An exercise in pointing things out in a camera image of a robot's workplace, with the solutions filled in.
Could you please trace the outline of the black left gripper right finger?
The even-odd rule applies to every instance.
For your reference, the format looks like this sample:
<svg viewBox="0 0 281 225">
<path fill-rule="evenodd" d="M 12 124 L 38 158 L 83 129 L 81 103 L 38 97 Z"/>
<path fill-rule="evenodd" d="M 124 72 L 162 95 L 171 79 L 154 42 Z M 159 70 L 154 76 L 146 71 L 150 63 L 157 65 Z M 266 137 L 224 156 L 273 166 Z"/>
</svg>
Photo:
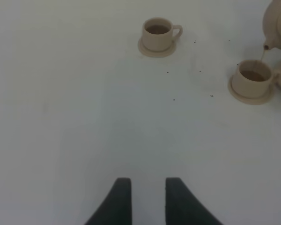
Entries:
<svg viewBox="0 0 281 225">
<path fill-rule="evenodd" d="M 180 178 L 165 182 L 165 220 L 167 225 L 221 225 Z"/>
</svg>

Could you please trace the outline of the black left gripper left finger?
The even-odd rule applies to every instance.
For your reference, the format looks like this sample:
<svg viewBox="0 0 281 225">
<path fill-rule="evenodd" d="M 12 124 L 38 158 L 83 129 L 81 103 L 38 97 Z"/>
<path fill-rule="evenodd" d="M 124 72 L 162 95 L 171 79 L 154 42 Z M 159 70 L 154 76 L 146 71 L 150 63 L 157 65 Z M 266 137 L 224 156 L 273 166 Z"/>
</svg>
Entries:
<svg viewBox="0 0 281 225">
<path fill-rule="evenodd" d="M 85 225 L 131 225 L 132 183 L 129 178 L 115 180 L 108 195 Z"/>
</svg>

